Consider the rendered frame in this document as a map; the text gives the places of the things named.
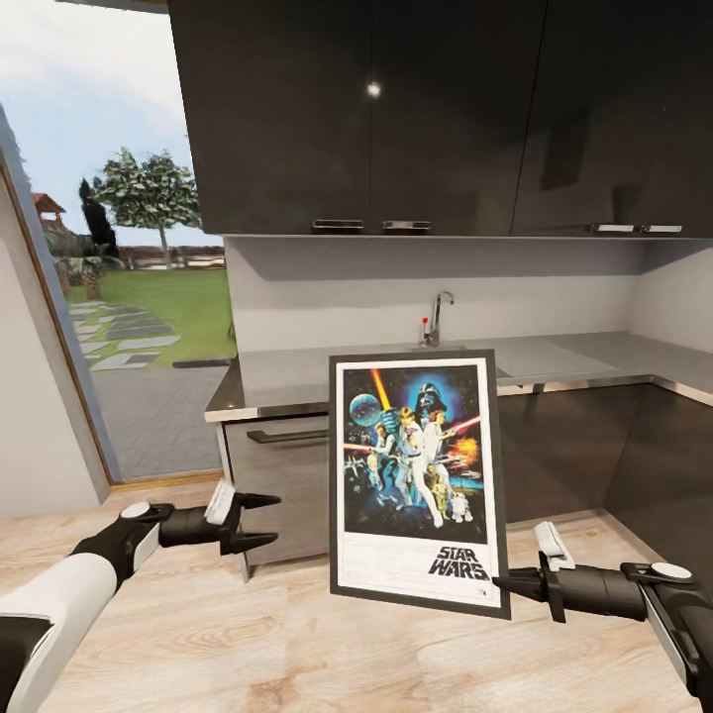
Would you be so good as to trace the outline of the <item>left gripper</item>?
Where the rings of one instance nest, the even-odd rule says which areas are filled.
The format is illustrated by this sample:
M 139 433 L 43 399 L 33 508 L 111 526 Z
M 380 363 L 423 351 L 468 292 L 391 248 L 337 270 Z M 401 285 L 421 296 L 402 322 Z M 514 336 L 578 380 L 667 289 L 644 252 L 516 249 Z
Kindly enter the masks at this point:
M 249 550 L 270 544 L 278 539 L 278 534 L 274 533 L 243 533 L 241 529 L 241 506 L 245 510 L 260 508 L 270 504 L 280 504 L 279 496 L 268 496 L 267 494 L 243 494 L 237 492 L 233 494 L 231 509 L 223 524 L 217 526 L 207 522 L 205 512 L 207 506 L 195 506 L 191 508 L 185 524 L 185 544 L 187 546 L 197 544 L 207 544 L 219 542 L 221 556 L 238 555 Z

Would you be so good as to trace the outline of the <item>poster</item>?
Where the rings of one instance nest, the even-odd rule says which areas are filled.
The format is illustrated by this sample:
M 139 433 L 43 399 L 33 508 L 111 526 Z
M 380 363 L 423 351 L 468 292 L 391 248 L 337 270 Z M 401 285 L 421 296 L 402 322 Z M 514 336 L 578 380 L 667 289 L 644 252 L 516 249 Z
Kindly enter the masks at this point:
M 329 371 L 330 593 L 511 620 L 494 349 Z

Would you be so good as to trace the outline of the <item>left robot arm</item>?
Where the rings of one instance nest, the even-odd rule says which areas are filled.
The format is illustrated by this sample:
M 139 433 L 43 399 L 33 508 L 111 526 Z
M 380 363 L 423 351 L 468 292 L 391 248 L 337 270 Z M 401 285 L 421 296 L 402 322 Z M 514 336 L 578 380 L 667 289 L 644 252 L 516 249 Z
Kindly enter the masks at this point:
M 220 483 L 208 506 L 130 506 L 48 572 L 0 597 L 0 713 L 39 711 L 114 593 L 155 548 L 219 542 L 221 556 L 246 553 L 278 534 L 240 531 L 241 506 L 280 502 Z

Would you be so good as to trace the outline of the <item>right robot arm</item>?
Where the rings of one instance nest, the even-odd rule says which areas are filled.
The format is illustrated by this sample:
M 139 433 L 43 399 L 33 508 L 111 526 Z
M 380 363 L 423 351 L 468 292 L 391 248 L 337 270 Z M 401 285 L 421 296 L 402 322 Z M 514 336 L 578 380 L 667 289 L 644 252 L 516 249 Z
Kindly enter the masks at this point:
M 702 713 L 713 713 L 713 600 L 690 570 L 674 564 L 622 562 L 619 570 L 577 565 L 554 523 L 535 528 L 540 567 L 508 567 L 493 584 L 548 601 L 554 621 L 563 609 L 649 620 L 674 670 Z

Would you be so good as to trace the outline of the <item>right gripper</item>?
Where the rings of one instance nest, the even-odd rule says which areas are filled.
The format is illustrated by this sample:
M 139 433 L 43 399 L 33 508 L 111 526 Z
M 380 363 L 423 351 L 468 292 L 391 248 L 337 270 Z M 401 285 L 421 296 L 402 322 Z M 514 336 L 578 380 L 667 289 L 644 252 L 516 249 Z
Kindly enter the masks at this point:
M 540 567 L 508 567 L 508 576 L 493 576 L 493 584 L 534 601 L 548 601 L 554 621 L 565 623 L 563 609 L 611 615 L 609 593 L 601 571 L 593 565 L 560 567 L 552 571 L 548 557 L 539 552 Z

